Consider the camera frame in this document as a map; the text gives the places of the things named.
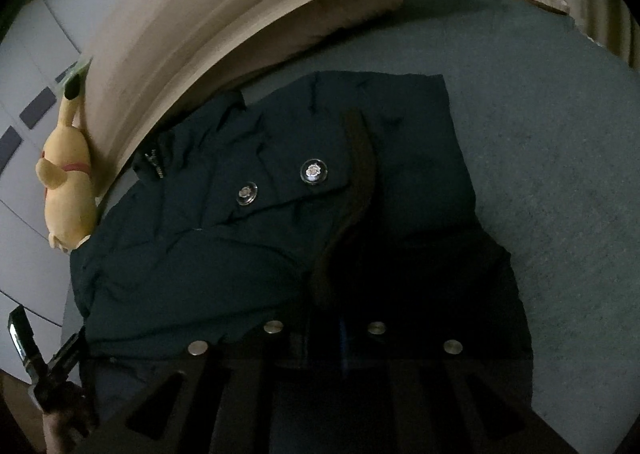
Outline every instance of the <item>yellow plush toy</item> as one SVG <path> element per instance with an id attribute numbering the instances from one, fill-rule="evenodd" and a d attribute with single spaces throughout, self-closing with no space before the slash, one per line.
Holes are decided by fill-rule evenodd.
<path id="1" fill-rule="evenodd" d="M 36 165 L 36 174 L 45 187 L 49 244 L 64 252 L 84 243 L 97 221 L 89 148 L 82 132 L 72 125 L 84 99 L 82 81 L 78 72 L 66 82 L 58 124 Z"/>

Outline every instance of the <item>dark clothing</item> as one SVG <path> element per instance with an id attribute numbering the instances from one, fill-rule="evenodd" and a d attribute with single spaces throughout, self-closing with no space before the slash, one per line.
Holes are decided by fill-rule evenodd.
<path id="1" fill-rule="evenodd" d="M 311 158 L 328 169 L 317 185 L 301 178 Z M 455 339 L 525 360 L 530 398 L 526 316 L 509 254 L 476 219 L 442 77 L 316 73 L 248 108 L 219 95 L 134 167 L 141 181 L 71 255 L 92 357 L 140 367 L 237 341 L 308 294 L 416 354 Z"/>

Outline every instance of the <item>hand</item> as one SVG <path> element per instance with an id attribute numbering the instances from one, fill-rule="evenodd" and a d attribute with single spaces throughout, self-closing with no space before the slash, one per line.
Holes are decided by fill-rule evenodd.
<path id="1" fill-rule="evenodd" d="M 66 454 L 97 427 L 98 420 L 84 390 L 73 382 L 58 388 L 52 409 L 42 415 L 47 454 Z"/>

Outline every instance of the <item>metal rivet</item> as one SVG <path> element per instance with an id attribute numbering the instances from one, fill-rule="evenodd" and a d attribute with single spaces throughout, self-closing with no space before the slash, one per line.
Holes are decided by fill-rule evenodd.
<path id="1" fill-rule="evenodd" d="M 264 330 L 269 334 L 280 333 L 284 328 L 284 324 L 279 320 L 270 320 L 264 325 Z"/>
<path id="2" fill-rule="evenodd" d="M 447 340 L 442 347 L 449 355 L 459 355 L 462 353 L 462 344 L 457 340 Z"/>
<path id="3" fill-rule="evenodd" d="M 250 203 L 254 202 L 257 196 L 258 186 L 254 182 L 250 181 L 238 191 L 238 204 L 242 205 L 243 207 L 245 205 L 249 205 Z"/>
<path id="4" fill-rule="evenodd" d="M 307 160 L 300 167 L 300 177 L 308 185 L 317 185 L 326 180 L 328 169 L 322 160 Z"/>
<path id="5" fill-rule="evenodd" d="M 372 322 L 367 327 L 367 331 L 372 335 L 382 335 L 386 331 L 384 322 Z"/>
<path id="6" fill-rule="evenodd" d="M 187 351 L 190 355 L 197 357 L 209 349 L 209 345 L 204 340 L 196 340 L 189 344 Z"/>

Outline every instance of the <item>gray bed sheet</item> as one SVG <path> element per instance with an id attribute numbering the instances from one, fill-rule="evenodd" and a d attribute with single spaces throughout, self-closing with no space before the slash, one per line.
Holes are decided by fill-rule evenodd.
<path id="1" fill-rule="evenodd" d="M 533 408 L 580 453 L 612 453 L 640 413 L 640 76 L 519 0 L 405 0 L 243 94 L 316 70 L 444 75 L 478 217 L 513 254 Z M 63 339 L 79 325 L 70 294 Z"/>

